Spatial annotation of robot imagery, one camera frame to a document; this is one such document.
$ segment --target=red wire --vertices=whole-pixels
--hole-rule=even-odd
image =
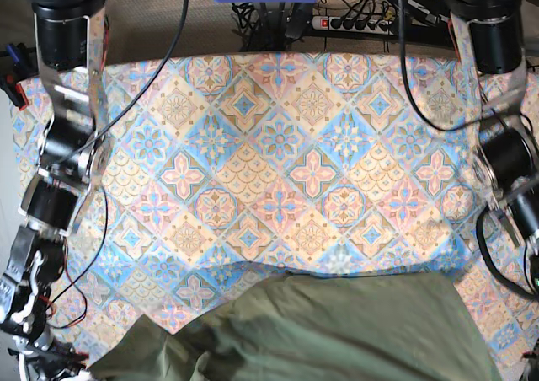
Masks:
[[[56,313],[56,305],[50,301],[45,295],[40,295],[39,299],[47,304],[47,309],[52,309],[52,312],[47,315],[47,319],[52,319]]]
[[[69,280],[71,286],[75,286],[75,282],[73,281],[73,279],[71,278],[71,275],[69,274],[69,269],[67,268],[67,259],[68,259],[68,256],[69,256],[69,248],[67,246],[67,242],[64,243],[64,248],[65,248],[65,253],[64,253],[64,272],[66,273],[66,277],[67,279]],[[86,297],[83,295],[83,299],[85,300],[85,303],[87,304],[87,307],[84,309],[84,313],[81,315],[80,318],[74,320],[73,322],[69,323],[68,325],[66,326],[63,326],[61,328],[57,328],[57,329],[67,329],[67,328],[72,328],[73,326],[76,326],[78,324],[80,324],[83,320],[86,319],[86,315],[87,315],[87,309],[88,309],[88,301],[86,301]],[[47,307],[47,309],[49,307],[54,307],[54,310],[53,310],[53,313],[47,317],[47,319],[51,319],[52,316],[56,313],[56,306],[54,305],[54,303],[47,297],[42,297],[42,299],[49,304],[49,306]]]
[[[456,45],[455,30],[453,29],[452,19],[449,19],[449,21],[447,22],[447,28],[449,29],[449,36],[451,37],[451,42],[453,43],[453,47],[455,48],[456,59],[460,62],[461,54],[458,52],[458,46]]]

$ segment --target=green cloth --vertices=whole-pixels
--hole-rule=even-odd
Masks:
[[[439,274],[276,277],[176,335],[142,317],[91,368],[114,381],[501,381]]]

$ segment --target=wires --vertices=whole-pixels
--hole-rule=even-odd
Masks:
[[[146,82],[144,87],[141,89],[141,91],[116,116],[116,118],[114,118],[109,124],[107,124],[107,126],[101,132],[99,132],[92,140],[90,140],[86,144],[82,145],[80,148],[74,150],[73,152],[69,153],[68,155],[66,155],[66,156],[64,156],[62,158],[59,158],[57,161],[55,161],[51,165],[47,166],[47,168],[50,168],[51,166],[58,166],[62,162],[65,162],[66,160],[70,159],[73,155],[82,152],[84,149],[88,149],[88,148],[92,147],[97,141],[100,141],[101,139],[103,139],[103,137],[107,134],[107,132],[109,132],[110,129],[113,126],[115,126],[118,123],[118,121],[121,120],[124,117],[124,115],[126,115],[129,112],[129,110],[131,110],[133,108],[133,106],[138,102],[138,100],[142,97],[142,95],[144,95],[144,93],[146,93],[146,91],[150,88],[150,86],[152,86],[153,82],[155,82],[155,79],[157,79],[157,76],[159,76],[159,73],[161,73],[161,71],[163,70],[163,68],[167,64],[168,60],[171,58],[172,53],[174,51],[174,48],[176,48],[176,45],[178,44],[179,37],[181,36],[182,31],[184,30],[185,20],[187,19],[187,10],[188,10],[188,8],[189,8],[189,0],[184,0],[184,6],[182,8],[182,15],[181,15],[181,18],[180,18],[180,21],[179,21],[179,26],[178,26],[178,32],[176,33],[176,36],[174,36],[174,38],[172,40],[172,43],[171,43],[170,47],[168,48],[168,51],[167,51],[165,57],[163,58],[163,60],[161,61],[161,63],[159,64],[159,66],[157,67],[155,72],[153,73],[153,75],[150,77],[150,79]]]
[[[490,212],[490,209],[488,208],[488,206],[486,206],[479,214],[478,221],[476,222],[476,234],[478,236],[479,251],[481,252],[481,256],[483,257],[483,260],[485,262],[486,267],[488,268],[488,271],[490,271],[490,274],[492,274],[492,276],[496,279],[496,281],[498,281],[502,286],[506,287],[511,292],[514,292],[515,294],[519,295],[520,297],[524,299],[528,299],[532,301],[537,300],[537,295],[535,293],[527,292],[520,285],[516,284],[515,282],[512,282],[509,278],[504,276],[494,264],[492,257],[490,255],[490,252],[488,251],[487,242],[485,241],[485,235],[483,232],[484,219],[489,212]]]
[[[70,287],[75,287],[75,289],[78,291],[79,294],[81,294],[81,297],[83,297],[83,301],[84,301],[84,310],[83,310],[83,313],[80,314],[77,318],[75,318],[74,320],[72,320],[71,322],[67,323],[66,325],[63,325],[63,326],[56,326],[56,325],[51,325],[51,328],[53,329],[57,329],[57,330],[64,330],[64,329],[69,329],[69,328],[72,328],[73,326],[76,326],[78,324],[80,324],[83,320],[86,319],[86,315],[88,313],[88,299],[86,298],[86,295],[84,295],[84,292],[83,290],[81,290],[78,285],[73,281],[73,279],[71,279],[71,275],[69,274],[69,270],[67,269],[67,259],[68,259],[68,256],[69,256],[69,247],[67,245],[67,241],[65,242],[64,244],[64,248],[65,248],[65,252],[64,252],[64,265],[65,265],[65,270],[66,270],[66,276],[67,276],[67,279],[69,280],[70,282],[70,285],[69,287],[67,287],[62,293],[64,293],[65,291],[67,291]]]
[[[528,255],[528,243],[524,243],[524,256],[522,256],[522,270],[524,270],[524,278],[526,279],[526,284],[531,289],[531,291],[536,294],[536,289],[531,286],[530,278],[528,277],[528,270],[526,269],[526,257]]]
[[[65,251],[64,251],[64,270],[66,272],[67,280],[69,280],[70,284],[66,288],[63,289],[62,292],[60,292],[52,301],[49,301],[49,307],[54,307],[54,304],[62,295],[64,295],[71,287],[75,287],[75,289],[81,294],[84,301],[84,310],[83,313],[80,314],[77,318],[72,320],[66,325],[63,326],[54,326],[51,325],[51,328],[58,329],[58,330],[64,330],[68,328],[72,328],[75,325],[80,324],[85,318],[88,313],[88,299],[86,298],[86,295],[84,295],[84,292],[79,288],[77,285],[77,282],[83,278],[83,276],[88,273],[92,265],[95,263],[95,261],[98,259],[99,255],[101,254],[101,251],[104,247],[104,241],[107,238],[107,229],[109,227],[109,201],[107,199],[107,192],[105,191],[104,187],[101,187],[101,191],[103,192],[104,197],[104,228],[103,228],[103,238],[101,239],[101,244],[99,245],[98,251],[95,253],[95,256],[93,257],[92,261],[86,266],[86,268],[81,272],[81,274],[78,275],[78,277],[73,280],[71,278],[71,275],[69,274],[69,270],[67,269],[67,259],[69,257],[69,247],[67,245],[67,241],[64,244]]]
[[[330,0],[318,0],[322,4],[328,3]],[[355,24],[358,20],[360,20],[360,25],[363,25],[364,27],[367,26],[367,24],[371,21],[373,16],[377,16],[377,20],[373,21],[371,26],[374,26],[376,28],[382,21],[386,22],[384,23],[384,28],[387,29],[389,26],[391,26],[392,23],[390,22],[390,19],[394,19],[395,15],[397,14],[396,9],[387,0],[357,0],[355,3],[350,3],[348,0],[336,0],[342,2],[345,7],[348,9],[342,16],[340,16],[340,23],[342,24],[346,19],[352,18],[351,22]],[[323,8],[325,10],[343,10],[342,8],[333,8],[333,7],[318,7],[318,9]]]
[[[398,44],[399,44],[399,52],[400,52],[400,63],[401,63],[401,74],[403,76],[403,85],[404,90],[406,91],[406,95],[408,97],[408,101],[412,105],[412,108],[414,109],[415,113],[418,115],[418,117],[423,120],[423,122],[430,126],[431,128],[434,128],[437,131],[440,132],[455,132],[460,131],[468,126],[472,126],[474,124],[478,124],[479,122],[483,121],[491,121],[491,120],[498,120],[502,116],[507,115],[520,115],[522,118],[525,118],[530,124],[530,119],[522,115],[520,112],[514,112],[514,111],[501,111],[501,112],[494,112],[493,115],[487,115],[480,118],[477,118],[476,120],[471,120],[462,123],[461,125],[454,126],[452,128],[444,128],[441,126],[437,126],[435,123],[430,121],[419,109],[418,105],[415,103],[414,97],[412,95],[412,91],[410,89],[410,83],[408,81],[408,72],[406,70],[406,10],[404,7],[404,0],[398,0]]]

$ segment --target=power strip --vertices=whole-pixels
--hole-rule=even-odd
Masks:
[[[343,19],[342,17],[313,16],[312,28],[314,30],[324,31],[347,31],[350,33],[392,35],[389,31],[387,21],[382,21],[376,25],[377,21],[378,20],[372,20],[370,23],[367,23],[365,18],[354,20],[352,18]]]

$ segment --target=table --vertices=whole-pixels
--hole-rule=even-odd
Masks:
[[[111,117],[157,65],[107,69]],[[462,121],[466,88],[458,63],[410,58],[408,73],[422,110],[437,121]],[[80,83],[74,74],[64,78]],[[505,84],[488,82],[487,96]],[[31,105],[11,110],[22,188],[51,115],[39,79],[23,86]],[[530,76],[524,111],[534,120],[538,90]],[[58,332],[89,351],[91,361],[141,314],[176,332],[283,270],[443,271],[501,368],[539,337],[537,304],[501,288],[478,253],[474,223],[484,192],[467,161],[467,134],[440,136],[422,124],[405,99],[396,57],[173,59],[112,134],[114,156],[103,180],[108,233],[80,282],[88,317]],[[72,276],[93,258],[103,229],[98,195],[69,239]],[[521,248],[492,221],[487,238],[498,266],[523,282]],[[55,290],[66,285],[64,276]],[[81,307],[72,289],[54,321],[65,324]]]

